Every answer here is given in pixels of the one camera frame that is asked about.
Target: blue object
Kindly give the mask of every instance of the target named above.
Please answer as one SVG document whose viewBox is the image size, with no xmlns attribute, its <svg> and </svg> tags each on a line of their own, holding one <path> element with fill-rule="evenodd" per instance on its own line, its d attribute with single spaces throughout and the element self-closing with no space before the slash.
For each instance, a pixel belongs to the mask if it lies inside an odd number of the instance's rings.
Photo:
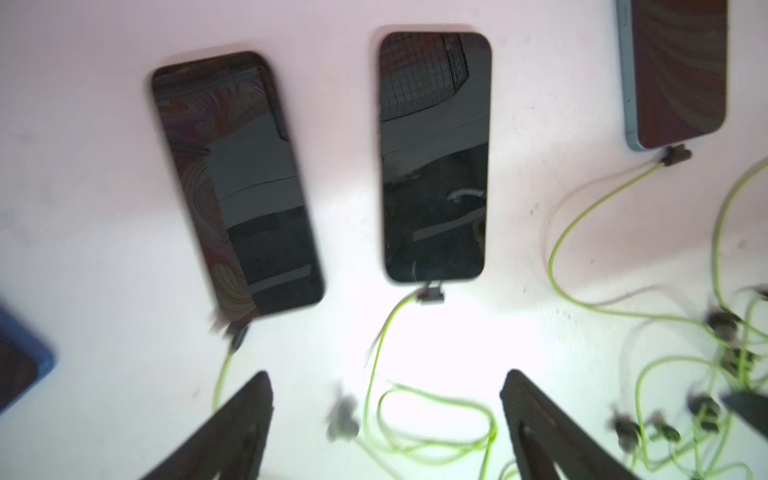
<svg viewBox="0 0 768 480">
<path fill-rule="evenodd" d="M 0 413 L 46 376 L 51 350 L 0 306 Z"/>
<path fill-rule="evenodd" d="M 717 131 L 727 109 L 728 0 L 617 0 L 617 16 L 630 148 Z"/>
</svg>

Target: black smartphone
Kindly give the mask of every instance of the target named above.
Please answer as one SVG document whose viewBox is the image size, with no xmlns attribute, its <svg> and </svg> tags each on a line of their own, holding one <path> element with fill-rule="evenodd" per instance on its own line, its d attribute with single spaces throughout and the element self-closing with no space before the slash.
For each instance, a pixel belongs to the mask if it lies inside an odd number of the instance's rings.
<svg viewBox="0 0 768 480">
<path fill-rule="evenodd" d="M 727 0 L 618 0 L 627 142 L 650 150 L 725 121 Z"/>
<path fill-rule="evenodd" d="M 272 70 L 253 52 L 171 65 L 151 82 L 220 310 L 234 323 L 323 298 Z"/>
<path fill-rule="evenodd" d="M 386 271 L 397 282 L 485 265 L 491 46 L 476 33 L 404 31 L 379 49 Z"/>
</svg>

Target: green charging cable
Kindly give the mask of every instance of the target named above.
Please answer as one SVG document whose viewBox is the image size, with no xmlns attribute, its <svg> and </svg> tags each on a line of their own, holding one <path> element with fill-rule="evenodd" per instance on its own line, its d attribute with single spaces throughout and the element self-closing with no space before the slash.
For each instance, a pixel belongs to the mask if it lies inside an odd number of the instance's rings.
<svg viewBox="0 0 768 480">
<path fill-rule="evenodd" d="M 686 323 L 691 326 L 695 326 L 698 329 L 701 329 L 704 331 L 710 338 L 714 339 L 716 342 L 718 342 L 722 347 L 725 347 L 727 349 L 731 348 L 730 344 L 727 342 L 724 342 L 723 340 L 717 338 L 705 325 L 702 323 L 696 322 L 694 320 L 682 317 L 682 316 L 674 316 L 674 315 L 655 315 L 655 314 L 646 314 L 646 313 L 636 313 L 636 312 L 630 312 L 630 311 L 623 311 L 623 310 L 611 310 L 606 308 L 601 308 L 599 306 L 595 306 L 590 303 L 586 303 L 580 300 L 575 299 L 573 296 L 566 293 L 559 285 L 558 281 L 555 278 L 554 275 L 554 262 L 557 258 L 558 252 L 561 249 L 561 246 L 567 239 L 568 235 L 571 233 L 571 231 L 578 226 L 587 216 L 589 216 L 594 210 L 596 210 L 600 205 L 604 204 L 605 202 L 609 201 L 611 198 L 616 197 L 618 194 L 623 192 L 624 190 L 628 189 L 629 187 L 632 187 L 633 185 L 637 184 L 638 182 L 642 181 L 643 179 L 651 176 L 652 174 L 656 173 L 658 170 L 660 170 L 664 164 L 658 164 L 649 170 L 646 170 L 642 174 L 631 178 L 626 183 L 620 185 L 615 190 L 611 191 L 610 193 L 603 196 L 601 199 L 593 203 L 588 209 L 586 209 L 582 214 L 580 214 L 578 217 L 576 217 L 563 231 L 563 233 L 558 238 L 557 242 L 555 243 L 550 258 L 549 258 L 549 264 L 548 264 L 548 277 L 550 280 L 550 284 L 552 285 L 553 290 L 563 299 L 568 301 L 569 303 L 579 306 L 581 308 L 584 308 L 586 310 L 589 310 L 593 313 L 600 313 L 605 315 L 612 315 L 612 316 L 622 316 L 622 317 L 628 317 L 628 318 L 638 318 L 638 319 L 657 319 L 657 320 L 666 320 L 666 321 L 674 321 L 679 323 Z M 718 215 L 717 223 L 715 226 L 715 233 L 713 235 L 713 247 L 712 247 L 712 274 L 713 274 L 713 289 L 715 290 L 716 297 L 718 299 L 718 303 L 721 305 L 722 308 L 725 310 L 728 310 L 728 306 L 724 301 L 723 295 L 721 293 L 720 288 L 720 270 L 719 270 L 719 246 L 720 246 L 720 238 L 722 237 L 722 230 L 723 225 L 725 224 L 725 219 L 727 218 L 727 212 L 730 208 L 730 205 L 733 203 L 733 199 L 737 196 L 737 194 L 741 191 L 743 186 L 749 182 L 752 178 L 754 178 L 760 171 L 762 171 L 764 168 L 768 167 L 768 161 L 764 162 L 759 167 L 756 167 L 751 170 L 751 172 L 748 173 L 745 177 L 742 178 L 742 180 L 729 192 L 723 206 L 720 209 L 720 214 Z M 711 395 L 713 386 L 714 386 L 714 380 L 716 378 L 716 375 L 718 372 L 723 373 L 725 375 L 725 378 L 727 379 L 728 383 L 732 386 L 736 383 L 737 386 L 744 386 L 746 388 L 750 387 L 750 380 L 749 376 L 746 374 L 746 343 L 748 339 L 748 333 L 747 332 L 754 332 L 758 336 L 762 337 L 763 339 L 768 339 L 768 335 L 759 331 L 757 328 L 755 328 L 752 323 L 751 319 L 753 316 L 754 309 L 757 304 L 757 300 L 753 300 L 753 302 L 750 302 L 750 305 L 747 308 L 746 313 L 746 321 L 744 322 L 744 347 L 741 349 L 740 356 L 738 359 L 738 373 L 737 378 L 735 381 L 732 381 L 730 379 L 730 374 L 721 366 L 712 362 L 708 362 L 706 360 L 702 359 L 696 359 L 694 357 L 669 357 L 666 359 L 659 360 L 657 362 L 654 362 L 650 364 L 646 369 L 641 373 L 641 377 L 638 379 L 637 387 L 636 387 L 636 407 L 637 407 L 637 417 L 640 423 L 641 428 L 641 444 L 642 444 L 642 459 L 644 466 L 650 471 L 655 472 L 659 469 L 663 468 L 666 465 L 669 465 L 670 463 L 675 464 L 675 466 L 678 467 L 678 469 L 683 472 L 684 474 L 690 474 L 689 471 L 687 471 L 679 462 L 679 458 L 681 455 L 684 455 L 686 453 L 689 453 L 691 451 L 694 451 L 697 461 L 696 461 L 696 471 L 695 471 L 695 478 L 701 478 L 702 480 L 713 478 L 715 476 L 721 475 L 724 472 L 727 472 L 731 469 L 735 468 L 743 468 L 747 472 L 748 476 L 752 478 L 752 472 L 749 469 L 749 467 L 746 464 L 740 463 L 740 464 L 734 464 L 729 465 L 728 467 L 723 467 L 720 470 L 715 470 L 717 467 L 717 463 L 720 459 L 720 456 L 722 454 L 722 451 L 725 448 L 725 445 L 727 444 L 729 434 L 730 434 L 730 425 L 732 422 L 732 415 L 729 414 L 726 417 L 726 420 L 723 423 L 723 434 L 721 436 L 720 444 L 717 446 L 717 450 L 715 451 L 715 454 L 710 461 L 710 466 L 704 471 L 701 471 L 700 468 L 700 452 L 698 447 L 700 446 L 701 441 L 697 438 L 697 431 L 700 429 L 700 422 L 701 418 L 698 418 L 697 421 L 694 423 L 694 432 L 692 434 L 692 440 L 688 442 L 688 444 L 680 449 L 675 449 L 674 447 L 670 446 L 670 455 L 666 459 L 659 461 L 659 462 L 651 462 L 651 460 L 648 458 L 647 454 L 647 443 L 649 442 L 647 436 L 645 435 L 644 431 L 644 425 L 642 422 L 642 408 L 641 408 L 641 386 L 642 386 L 642 380 L 644 377 L 652 370 L 655 369 L 658 366 L 669 364 L 672 362 L 698 362 L 702 363 L 704 365 L 708 365 L 713 370 L 713 376 L 710 381 L 710 388 L 709 388 L 709 395 Z M 765 382 L 768 382 L 768 376 L 765 379 L 759 380 L 759 385 L 762 386 Z M 634 463 L 637 461 L 637 454 L 633 455 L 633 466 Z"/>
<path fill-rule="evenodd" d="M 216 413 L 219 411 L 219 408 L 221 406 L 221 391 L 224 387 L 224 381 L 227 379 L 227 373 L 230 371 L 230 364 L 232 363 L 232 356 L 234 355 L 234 352 L 228 352 L 226 359 L 224 359 L 224 364 L 221 366 L 221 371 L 219 372 L 219 379 L 216 381 L 216 388 L 214 389 L 214 407 L 213 407 L 213 413 Z"/>
<path fill-rule="evenodd" d="M 389 332 L 389 329 L 392 326 L 392 322 L 398 313 L 400 313 L 407 306 L 415 303 L 418 299 L 418 294 L 413 294 L 411 296 L 407 296 L 403 301 L 398 303 L 395 309 L 387 317 L 384 327 L 382 328 L 379 338 L 379 345 L 376 347 L 376 356 L 373 360 L 371 378 L 368 384 L 368 391 L 366 393 L 366 401 L 363 405 L 362 430 L 365 434 L 365 438 L 358 440 L 358 443 L 361 448 L 363 448 L 363 450 L 365 450 L 366 453 L 374 459 L 376 463 L 382 466 L 382 468 L 384 468 L 385 471 L 390 474 L 390 476 L 397 480 L 401 480 L 400 476 L 396 474 L 389 466 L 386 466 L 386 464 L 382 462 L 381 458 L 379 458 L 374 453 L 374 450 L 390 455 L 401 455 L 411 462 L 431 467 L 450 465 L 473 452 L 485 452 L 479 476 L 480 480 L 485 480 L 488 474 L 488 463 L 491 457 L 493 445 L 498 438 L 498 424 L 495 420 L 495 417 L 493 416 L 493 412 L 477 402 L 439 396 L 433 393 L 424 392 L 420 389 L 415 389 L 410 386 L 395 384 L 386 392 L 384 392 L 379 397 L 377 402 L 376 424 L 379 427 L 379 432 L 381 433 L 383 440 L 376 439 L 372 433 L 370 422 L 371 396 L 373 391 L 373 383 L 376 380 L 376 370 L 379 367 L 379 360 L 381 359 L 381 353 L 384 347 L 387 333 Z M 400 432 L 391 427 L 382 414 L 386 399 L 392 395 L 400 394 L 415 396 L 437 405 L 451 406 L 477 412 L 483 415 L 488 421 L 488 432 L 480 438 L 469 442 L 430 439 L 421 437 L 419 435 Z M 424 453 L 424 451 L 427 449 L 441 449 L 447 451 L 448 455 L 441 458 L 432 457 Z"/>
<path fill-rule="evenodd" d="M 586 309 L 591 311 L 592 313 L 600 313 L 603 315 L 612 315 L 612 316 L 622 316 L 627 318 L 635 318 L 635 319 L 652 319 L 652 320 L 665 320 L 670 322 L 678 322 L 678 323 L 684 323 L 689 326 L 693 326 L 695 328 L 698 328 L 702 330 L 704 333 L 706 333 L 711 339 L 718 342 L 720 345 L 725 347 L 730 347 L 730 345 L 727 342 L 724 342 L 723 340 L 717 338 L 704 324 L 701 322 L 697 322 L 695 320 L 688 319 L 683 316 L 677 316 L 677 315 L 659 315 L 659 314 L 653 314 L 653 313 L 637 313 L 637 312 L 630 312 L 626 310 L 611 310 L 606 309 L 602 307 L 598 307 L 595 305 L 592 305 L 587 302 L 583 302 L 581 300 L 578 300 L 565 292 L 563 288 L 560 286 L 560 284 L 557 281 L 557 278 L 555 278 L 554 275 L 554 263 L 557 259 L 558 253 L 560 252 L 561 247 L 563 246 L 563 243 L 568 238 L 568 236 L 571 234 L 571 232 L 576 228 L 586 217 L 588 217 L 592 212 L 594 212 L 600 205 L 606 203 L 611 198 L 616 197 L 621 192 L 625 191 L 629 187 L 632 187 L 633 185 L 641 182 L 642 180 L 650 177 L 651 175 L 655 174 L 659 170 L 664 168 L 664 164 L 657 164 L 654 165 L 652 168 L 646 170 L 642 174 L 631 178 L 626 183 L 620 185 L 615 190 L 611 191 L 610 193 L 603 196 L 600 200 L 594 202 L 589 208 L 584 210 L 578 217 L 576 217 L 566 228 L 563 230 L 563 233 L 560 234 L 560 237 L 558 238 L 557 242 L 554 243 L 554 247 L 552 247 L 552 252 L 549 256 L 549 264 L 548 264 L 548 270 L 547 274 L 549 277 L 549 283 L 552 286 L 552 289 L 557 293 L 559 297 L 561 297 L 563 300 L 571 303 L 572 305 L 579 306 L 580 308 Z"/>
<path fill-rule="evenodd" d="M 219 372 L 219 379 L 216 381 L 216 387 L 214 388 L 213 413 L 216 413 L 219 411 L 219 408 L 221 405 L 221 392 L 224 388 L 224 382 L 227 380 L 227 374 L 230 371 L 232 357 L 234 356 L 235 352 L 238 349 L 240 349 L 240 346 L 243 345 L 243 340 L 245 340 L 245 334 L 247 332 L 248 332 L 248 325 L 245 325 L 245 326 L 230 325 L 227 328 L 227 335 L 231 335 L 232 338 L 230 339 L 230 348 L 229 348 L 229 351 L 227 351 L 227 357 L 224 359 L 224 364 L 221 366 L 221 371 Z"/>
<path fill-rule="evenodd" d="M 731 205 L 733 205 L 733 201 L 736 200 L 736 197 L 744 187 L 766 168 L 768 168 L 768 159 L 764 159 L 752 167 L 752 169 L 733 185 L 733 188 L 731 188 L 728 195 L 726 195 L 725 201 L 720 207 L 720 212 L 717 214 L 717 219 L 715 220 L 715 227 L 712 235 L 712 290 L 715 293 L 717 302 L 724 310 L 730 310 L 730 308 L 723 295 L 723 287 L 720 282 L 720 243 L 723 239 L 723 227 L 725 226 L 726 218 Z"/>
</svg>

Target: white surface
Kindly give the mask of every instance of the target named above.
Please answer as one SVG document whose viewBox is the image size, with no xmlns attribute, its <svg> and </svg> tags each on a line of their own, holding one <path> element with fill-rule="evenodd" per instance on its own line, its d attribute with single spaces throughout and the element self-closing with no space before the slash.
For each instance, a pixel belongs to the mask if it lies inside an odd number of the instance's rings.
<svg viewBox="0 0 768 480">
<path fill-rule="evenodd" d="M 689 143 L 694 161 L 638 185 L 576 232 L 559 271 L 579 294 L 662 283 L 695 313 L 711 300 L 717 208 L 768 154 L 768 4 L 731 4 L 723 129 Z M 209 331 L 213 297 L 147 80 L 161 65 L 245 49 L 265 54 L 278 77 L 327 294 L 314 308 L 255 323 L 226 391 L 270 373 L 276 409 L 264 478 L 387 478 L 355 447 L 329 444 L 323 419 L 338 382 L 362 393 L 363 354 L 409 291 L 388 282 L 382 265 L 376 133 L 375 52 L 403 25 L 475 30 L 492 45 L 488 262 L 476 281 L 446 286 L 444 307 L 399 318 L 382 374 L 482 400 L 501 420 L 504 375 L 522 369 L 617 455 L 606 422 L 611 408 L 632 407 L 639 368 L 711 348 L 680 327 L 636 335 L 639 323 L 569 307 L 545 280 L 545 238 L 551 245 L 613 182 L 571 197 L 547 236 L 553 209 L 590 180 L 655 156 L 624 142 L 615 24 L 609 0 L 6 0 L 0 296 L 48 339 L 59 363 L 0 417 L 0 478 L 133 480 L 209 416 L 227 346 Z M 767 198 L 763 177 L 734 207 L 728 292 L 768 280 Z M 650 293 L 628 308 L 674 306 Z M 666 375 L 666 386 L 652 380 L 644 402 L 674 416 L 693 376 Z M 453 435 L 475 431 L 471 422 L 452 429 L 445 416 L 421 422 Z M 502 428 L 492 475 L 511 457 L 506 438 Z M 765 447 L 739 424 L 726 457 L 765 478 Z M 428 471 L 395 463 L 408 478 L 459 480 L 476 478 L 480 460 Z"/>
</svg>

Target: blue phone case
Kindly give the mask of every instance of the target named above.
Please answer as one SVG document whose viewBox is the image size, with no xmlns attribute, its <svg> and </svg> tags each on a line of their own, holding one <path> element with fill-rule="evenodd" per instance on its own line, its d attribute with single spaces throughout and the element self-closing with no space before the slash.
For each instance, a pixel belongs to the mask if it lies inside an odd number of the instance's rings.
<svg viewBox="0 0 768 480">
<path fill-rule="evenodd" d="M 617 0 L 619 49 L 621 53 L 621 87 L 624 92 L 624 125 L 627 143 L 632 150 L 648 150 L 637 134 L 637 85 L 634 77 L 634 38 L 632 35 L 632 1 Z"/>
<path fill-rule="evenodd" d="M 13 405 L 26 392 L 29 391 L 44 376 L 50 373 L 55 364 L 53 352 L 39 339 L 32 335 L 26 328 L 17 322 L 8 311 L 0 306 L 0 333 L 8 337 L 13 346 L 21 350 L 37 366 L 37 376 L 22 392 L 11 399 L 6 405 L 0 405 L 0 413 L 3 413 L 8 407 Z M 0 381 L 9 381 L 10 379 L 0 379 Z"/>
</svg>

